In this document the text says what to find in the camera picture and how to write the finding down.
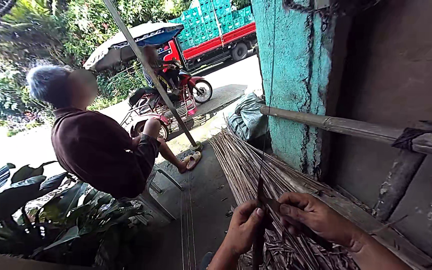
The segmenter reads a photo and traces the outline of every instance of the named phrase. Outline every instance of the dark brown shirt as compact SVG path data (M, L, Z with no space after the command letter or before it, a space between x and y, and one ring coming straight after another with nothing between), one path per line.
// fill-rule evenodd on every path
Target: dark brown shirt
M135 197L145 188L129 133L111 117L73 107L53 111L51 142L68 172L115 198Z

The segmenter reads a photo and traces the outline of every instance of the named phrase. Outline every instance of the ground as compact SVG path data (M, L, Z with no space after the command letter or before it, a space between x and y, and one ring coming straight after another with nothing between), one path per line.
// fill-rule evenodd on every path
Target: ground
M213 86L213 97L205 104L198 105L198 114L188 124L191 135L203 145L202 158L193 171L179 174L161 156L156 159L183 187L177 189L168 179L157 174L156 183L163 193L153 196L173 215L171 223L154 215L149 218L151 226L142 229L138 239L138 256L129 269L196 269L202 257L215 252L228 229L231 217L226 213L236 207L228 182L207 141L224 125L224 117L231 114L234 102L245 92L255 91L261 95L261 75L258 58L251 56L233 63L227 61L205 69L195 76L202 76ZM127 111L127 103L109 107L102 113L120 121ZM168 142L171 150L183 159L189 154L190 143L181 132L173 134ZM0 167L11 162L16 167L26 164L39 166L40 163L55 160L51 145L49 127L37 127L13 137L0 136ZM55 175L63 169L57 164L46 167L45 175ZM52 195L28 204L28 208L42 205Z

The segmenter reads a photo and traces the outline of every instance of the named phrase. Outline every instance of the human hand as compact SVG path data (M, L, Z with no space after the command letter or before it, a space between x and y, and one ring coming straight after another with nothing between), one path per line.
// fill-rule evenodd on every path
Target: human hand
M313 195L286 192L278 202L281 223L291 234L297 235L302 223L330 242L353 252L361 249L360 239L366 233Z
M221 244L221 247L228 249L233 256L239 257L248 252L253 244L253 236L264 216L264 211L256 208L256 205L256 200L250 200L234 210L226 237Z

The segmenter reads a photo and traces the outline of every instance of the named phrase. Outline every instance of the sack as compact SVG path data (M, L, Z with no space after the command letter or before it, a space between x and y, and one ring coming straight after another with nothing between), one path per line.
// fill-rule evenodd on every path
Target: sack
M268 130L268 116L259 109L265 105L255 93L243 95L227 122L231 130L241 139L248 141L266 134Z

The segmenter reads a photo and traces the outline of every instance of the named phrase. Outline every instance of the teal painted wall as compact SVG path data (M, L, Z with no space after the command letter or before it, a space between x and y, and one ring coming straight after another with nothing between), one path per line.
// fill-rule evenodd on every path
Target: teal painted wall
M252 1L266 103L324 115L336 17L284 9L282 3ZM309 0L293 3L308 7ZM269 129L274 153L313 175L321 160L318 130L275 117L270 117Z

